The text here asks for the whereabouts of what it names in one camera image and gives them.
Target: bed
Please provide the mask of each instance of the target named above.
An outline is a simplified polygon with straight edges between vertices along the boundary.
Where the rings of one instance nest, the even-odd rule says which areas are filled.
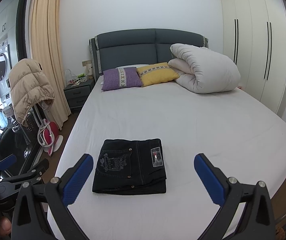
[[[96,163],[105,139],[160,138],[167,192],[120,196],[92,192],[94,172],[68,206],[91,240],[197,239],[219,209],[197,176],[193,159],[205,153],[227,177],[263,180],[272,197],[286,178],[286,123],[240,89],[195,94],[175,82],[102,92],[102,71],[172,58],[170,44],[206,46],[207,39],[177,30],[104,33],[91,39],[96,85],[68,138],[56,176],[84,153]],[[230,225],[235,229],[243,206]],[[49,210],[55,236],[63,239]]]

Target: beige down jacket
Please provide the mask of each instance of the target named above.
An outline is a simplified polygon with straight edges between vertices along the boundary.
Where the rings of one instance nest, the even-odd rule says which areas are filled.
[[[19,61],[8,76],[16,120],[24,124],[28,111],[39,103],[48,110],[54,102],[54,90],[40,65],[33,59]]]

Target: jeans back pocket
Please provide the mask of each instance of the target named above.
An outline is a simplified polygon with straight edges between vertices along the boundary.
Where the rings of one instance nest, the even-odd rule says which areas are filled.
[[[129,150],[102,150],[96,165],[96,172],[99,175],[128,178],[131,176],[131,154]]]

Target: washing machine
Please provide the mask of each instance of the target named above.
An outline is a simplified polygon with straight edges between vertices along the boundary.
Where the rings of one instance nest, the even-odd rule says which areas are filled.
[[[7,39],[0,44],[0,99],[4,107],[11,104],[8,75],[12,69]]]

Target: metal screw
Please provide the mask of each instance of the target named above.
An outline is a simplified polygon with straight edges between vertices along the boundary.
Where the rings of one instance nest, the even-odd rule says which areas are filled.
[[[260,187],[265,187],[265,182],[264,181],[259,181],[259,186]]]
[[[51,183],[56,184],[59,181],[59,177],[53,177],[51,178]]]
[[[234,177],[229,177],[229,178],[228,178],[228,181],[229,181],[230,183],[232,183],[232,184],[237,183],[237,179],[234,178]]]
[[[27,181],[25,181],[23,184],[22,184],[22,186],[23,187],[28,187],[30,184],[27,182]]]

